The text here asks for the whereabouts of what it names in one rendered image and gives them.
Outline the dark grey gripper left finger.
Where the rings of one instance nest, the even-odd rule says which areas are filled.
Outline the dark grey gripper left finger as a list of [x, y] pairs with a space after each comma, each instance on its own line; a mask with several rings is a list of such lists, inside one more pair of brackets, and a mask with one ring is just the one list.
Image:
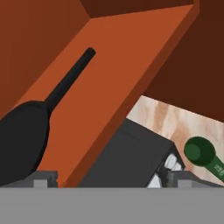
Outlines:
[[29, 177], [8, 184], [7, 187], [57, 187], [57, 171], [35, 171]]

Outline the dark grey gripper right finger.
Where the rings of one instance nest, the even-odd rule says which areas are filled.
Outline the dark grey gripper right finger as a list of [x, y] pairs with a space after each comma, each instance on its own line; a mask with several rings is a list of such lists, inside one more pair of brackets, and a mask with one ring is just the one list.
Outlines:
[[167, 180], [167, 186], [172, 188], [222, 188], [222, 185], [200, 179], [190, 171], [169, 171]]

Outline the white stove knob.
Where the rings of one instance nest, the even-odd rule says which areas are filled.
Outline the white stove knob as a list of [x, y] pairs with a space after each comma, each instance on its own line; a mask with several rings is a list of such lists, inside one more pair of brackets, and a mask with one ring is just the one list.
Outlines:
[[174, 154], [170, 154], [169, 157], [165, 160], [164, 167], [171, 171], [181, 171], [182, 170], [182, 166], [178, 162], [178, 160]]
[[161, 188], [162, 184], [160, 181], [160, 178], [157, 174], [153, 176], [153, 178], [150, 180], [150, 183], [147, 185], [148, 188]]

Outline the black frying pan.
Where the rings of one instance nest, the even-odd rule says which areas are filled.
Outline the black frying pan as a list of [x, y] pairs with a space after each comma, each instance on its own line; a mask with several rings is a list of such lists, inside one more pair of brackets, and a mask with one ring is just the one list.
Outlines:
[[89, 47], [44, 101], [26, 101], [0, 120], [0, 186], [26, 179], [37, 170], [51, 114], [95, 54]]

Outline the black stove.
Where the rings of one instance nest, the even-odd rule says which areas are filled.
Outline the black stove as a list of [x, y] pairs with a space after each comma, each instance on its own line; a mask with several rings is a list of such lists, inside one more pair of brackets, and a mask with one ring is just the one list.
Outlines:
[[155, 174], [164, 186], [170, 154], [185, 169], [173, 141], [125, 119], [78, 187], [146, 187]]

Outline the brown wooden cabinet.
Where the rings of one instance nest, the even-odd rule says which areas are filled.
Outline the brown wooden cabinet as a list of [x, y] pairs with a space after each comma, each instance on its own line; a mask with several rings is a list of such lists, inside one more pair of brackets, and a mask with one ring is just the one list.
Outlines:
[[40, 163], [76, 186], [140, 97], [224, 122], [223, 24], [218, 0], [0, 0], [0, 117], [93, 47]]

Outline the green bottle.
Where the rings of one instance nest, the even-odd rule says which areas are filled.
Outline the green bottle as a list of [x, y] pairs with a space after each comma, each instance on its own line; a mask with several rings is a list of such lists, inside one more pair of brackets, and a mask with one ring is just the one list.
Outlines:
[[184, 146], [186, 158], [194, 165], [205, 167], [224, 183], [224, 163], [216, 155], [213, 144], [202, 136], [189, 138]]

